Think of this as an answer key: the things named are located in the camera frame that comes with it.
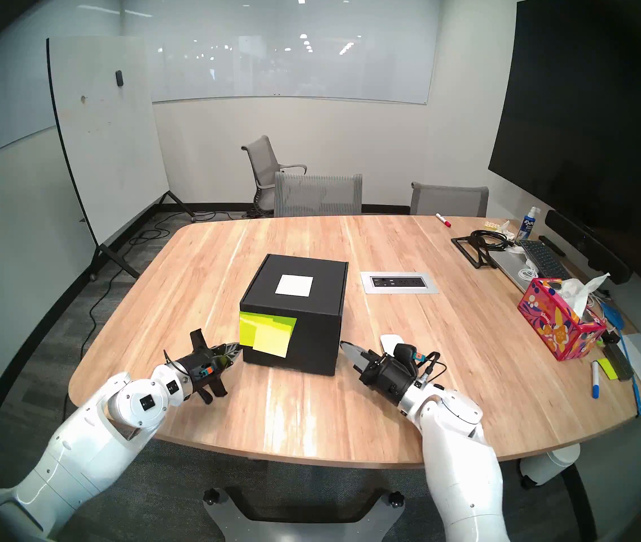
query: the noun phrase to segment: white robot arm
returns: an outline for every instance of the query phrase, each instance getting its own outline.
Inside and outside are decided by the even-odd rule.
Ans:
[[[419,377],[413,346],[399,343],[393,356],[348,342],[341,342],[341,348],[361,382],[397,405],[421,431],[426,481],[446,540],[508,542],[501,469],[484,438],[481,408],[456,390],[426,383],[434,361]]]
[[[167,409],[197,392],[206,403],[225,396],[220,374],[238,355],[238,344],[208,348],[198,329],[193,353],[158,365],[149,379],[119,373],[55,431],[34,469],[17,486],[0,489],[0,513],[22,533],[54,537],[88,499],[111,486],[159,429]],[[124,435],[108,416],[121,426]]]

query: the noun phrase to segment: whiteboard cleaner bottle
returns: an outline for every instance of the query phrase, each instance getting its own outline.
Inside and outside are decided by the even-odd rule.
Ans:
[[[523,221],[521,222],[521,226],[518,228],[516,239],[514,239],[515,242],[518,243],[519,241],[529,238],[529,236],[532,234],[534,223],[536,222],[536,214],[539,213],[540,211],[541,210],[536,206],[533,206],[528,211],[528,215],[525,218],[523,218]]]

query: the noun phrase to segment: wooden table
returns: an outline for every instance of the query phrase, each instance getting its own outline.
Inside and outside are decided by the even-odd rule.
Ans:
[[[190,353],[189,332],[210,345],[238,341],[240,298],[267,253],[349,262],[341,339],[380,350],[400,334],[421,353],[439,351],[437,380],[484,410],[484,432],[500,460],[589,439],[635,417],[631,382],[602,376],[599,357],[558,362],[518,312],[521,292],[500,271],[475,270],[451,238],[482,218],[362,215],[211,222],[181,228],[130,290],[70,381],[80,405],[108,377],[149,377]],[[370,295],[362,270],[428,272],[437,295]],[[349,467],[421,466],[421,436],[396,408],[358,380],[339,354],[335,377],[241,360],[223,375],[229,395],[211,405],[193,395],[171,408],[157,436],[247,457]]]

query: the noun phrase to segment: floral tissue box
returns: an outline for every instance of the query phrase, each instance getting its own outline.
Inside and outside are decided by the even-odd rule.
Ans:
[[[585,313],[588,322],[579,322],[577,314],[557,294],[557,284],[561,280],[535,277],[518,310],[557,360],[584,357],[607,327],[591,311]]]

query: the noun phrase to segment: gray chair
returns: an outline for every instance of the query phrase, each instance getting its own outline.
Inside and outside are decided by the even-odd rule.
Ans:
[[[275,217],[360,215],[363,177],[276,173]]]
[[[411,215],[460,215],[485,218],[489,189],[463,186],[432,186],[412,182]]]
[[[253,207],[257,215],[270,215],[273,213],[275,204],[275,173],[282,168],[302,167],[303,174],[306,174],[308,167],[305,165],[279,165],[268,136],[261,136],[253,143],[243,145],[241,149],[247,151],[247,157],[251,160],[253,175],[256,178],[256,196],[253,198]]]

